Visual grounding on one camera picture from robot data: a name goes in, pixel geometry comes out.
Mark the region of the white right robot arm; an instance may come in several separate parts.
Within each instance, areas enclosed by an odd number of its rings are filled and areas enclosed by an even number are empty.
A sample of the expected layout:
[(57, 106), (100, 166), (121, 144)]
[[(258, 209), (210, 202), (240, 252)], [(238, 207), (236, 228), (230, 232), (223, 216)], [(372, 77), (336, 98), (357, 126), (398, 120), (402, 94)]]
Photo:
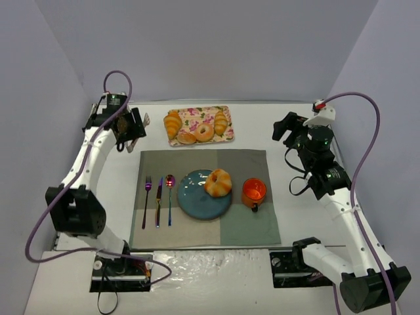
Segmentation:
[(395, 303), (411, 281), (405, 266), (397, 266), (378, 242), (362, 210), (351, 201), (351, 181), (330, 149), (333, 131), (306, 125), (306, 118), (289, 112), (274, 123), (273, 140), (295, 150), (302, 163), (299, 172), (305, 190), (312, 190), (338, 228), (350, 255), (346, 261), (318, 238), (294, 241), (297, 268), (313, 268), (339, 287), (342, 299), (354, 313)]

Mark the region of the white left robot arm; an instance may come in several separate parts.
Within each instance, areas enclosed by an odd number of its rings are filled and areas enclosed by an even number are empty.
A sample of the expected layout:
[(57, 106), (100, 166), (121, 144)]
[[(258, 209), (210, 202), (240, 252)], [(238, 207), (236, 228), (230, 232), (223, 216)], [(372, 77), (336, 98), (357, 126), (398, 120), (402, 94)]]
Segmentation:
[(57, 232), (85, 242), (107, 259), (127, 252), (127, 243), (106, 225), (106, 211), (96, 196), (99, 176), (109, 153), (132, 152), (145, 126), (138, 109), (130, 109), (125, 93), (105, 91), (99, 112), (94, 108), (83, 128), (84, 139), (69, 173), (57, 187), (47, 189), (45, 199)]

